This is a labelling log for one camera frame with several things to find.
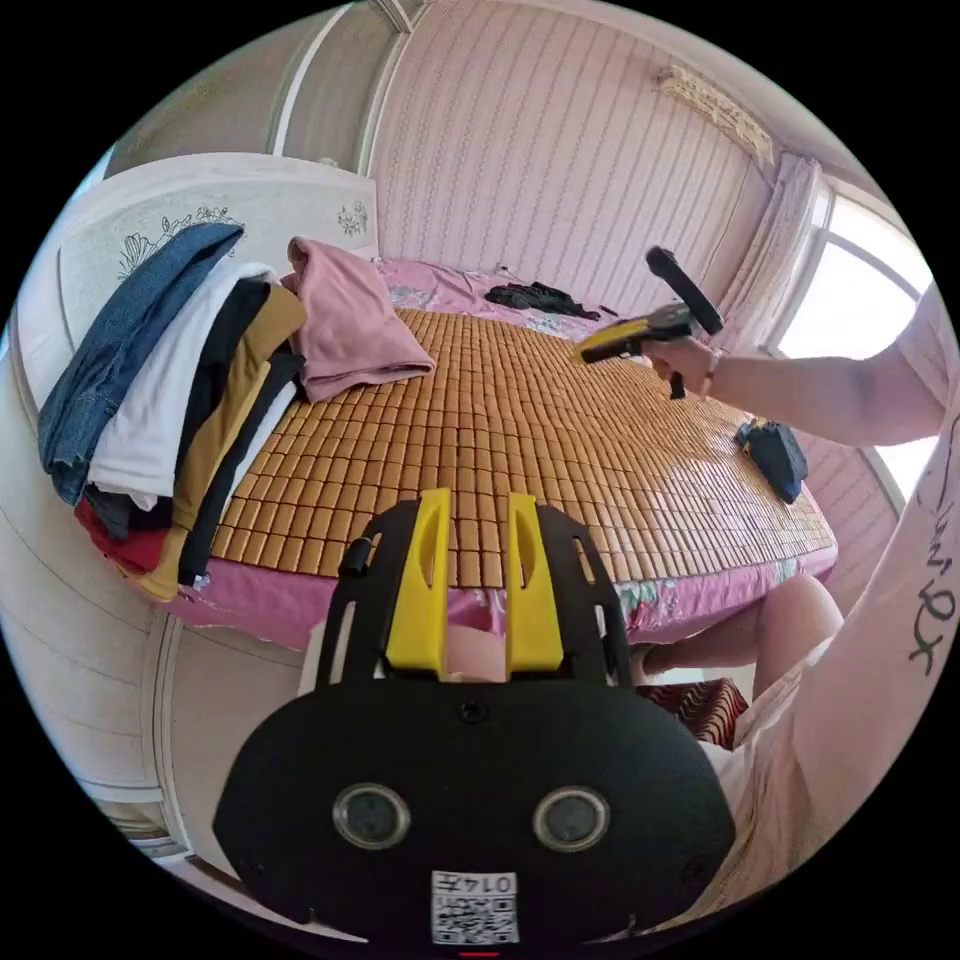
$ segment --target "bracelet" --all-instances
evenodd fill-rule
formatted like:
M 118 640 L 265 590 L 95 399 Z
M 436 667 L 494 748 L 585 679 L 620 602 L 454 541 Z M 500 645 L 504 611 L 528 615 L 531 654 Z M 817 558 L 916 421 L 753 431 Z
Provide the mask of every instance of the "bracelet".
M 703 375 L 703 384 L 700 387 L 700 402 L 710 395 L 710 389 L 713 387 L 713 377 L 717 372 L 717 364 L 720 363 L 720 351 L 710 348 L 710 363 L 707 364 L 707 372 Z

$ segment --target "person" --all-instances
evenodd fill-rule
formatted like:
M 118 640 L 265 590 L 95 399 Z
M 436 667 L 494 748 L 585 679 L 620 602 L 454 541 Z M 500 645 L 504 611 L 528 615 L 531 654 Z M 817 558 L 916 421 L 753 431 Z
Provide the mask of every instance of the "person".
M 659 376 L 700 393 L 713 352 L 687 338 L 644 346 Z M 674 644 L 646 645 L 634 678 L 675 667 L 756 664 L 732 750 L 702 744 L 737 837 L 675 926 L 782 879 L 856 812 L 927 705 L 957 629 L 960 595 L 960 349 L 935 285 L 897 340 L 866 360 L 723 355 L 710 396 L 850 446 L 938 436 L 894 535 L 844 619 L 795 576 Z

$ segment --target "folded pink garment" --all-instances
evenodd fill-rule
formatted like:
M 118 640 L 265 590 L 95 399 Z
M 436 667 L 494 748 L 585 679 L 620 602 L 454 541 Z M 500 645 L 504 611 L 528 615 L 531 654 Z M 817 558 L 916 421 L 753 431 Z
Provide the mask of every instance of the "folded pink garment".
M 294 272 L 281 282 L 307 313 L 295 340 L 311 403 L 358 384 L 433 372 L 436 364 L 394 312 L 372 263 L 304 237 L 290 241 L 287 256 Z

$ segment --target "knee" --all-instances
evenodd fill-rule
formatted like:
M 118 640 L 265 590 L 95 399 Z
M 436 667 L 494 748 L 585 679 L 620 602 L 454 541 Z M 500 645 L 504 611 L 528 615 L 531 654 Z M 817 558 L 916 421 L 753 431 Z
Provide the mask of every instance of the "knee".
M 811 577 L 809 573 L 798 573 L 778 583 L 767 594 L 766 599 L 783 601 L 797 597 L 822 596 L 825 593 L 829 596 L 827 588 L 816 577 Z
M 771 618 L 792 620 L 797 616 L 810 617 L 817 622 L 836 620 L 838 625 L 843 621 L 830 592 L 807 573 L 778 583 L 763 599 L 764 621 L 769 622 Z

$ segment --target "dark blue bag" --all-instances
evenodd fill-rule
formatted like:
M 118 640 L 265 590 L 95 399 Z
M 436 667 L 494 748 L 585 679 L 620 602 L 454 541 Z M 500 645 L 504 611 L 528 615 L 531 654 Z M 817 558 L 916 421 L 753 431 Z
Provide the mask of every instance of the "dark blue bag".
M 754 417 L 740 427 L 735 439 L 781 500 L 793 503 L 800 496 L 807 458 L 789 427 Z

